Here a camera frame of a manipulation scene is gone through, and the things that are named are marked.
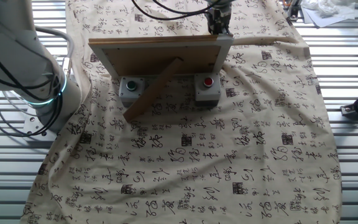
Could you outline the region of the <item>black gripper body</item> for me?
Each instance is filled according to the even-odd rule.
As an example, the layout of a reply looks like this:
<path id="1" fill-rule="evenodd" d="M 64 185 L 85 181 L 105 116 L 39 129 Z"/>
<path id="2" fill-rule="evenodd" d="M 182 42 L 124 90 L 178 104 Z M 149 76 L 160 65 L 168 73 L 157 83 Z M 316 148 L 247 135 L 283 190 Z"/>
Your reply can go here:
<path id="1" fill-rule="evenodd" d="M 231 19 L 230 7 L 211 8 L 207 10 L 209 28 L 228 28 Z"/>

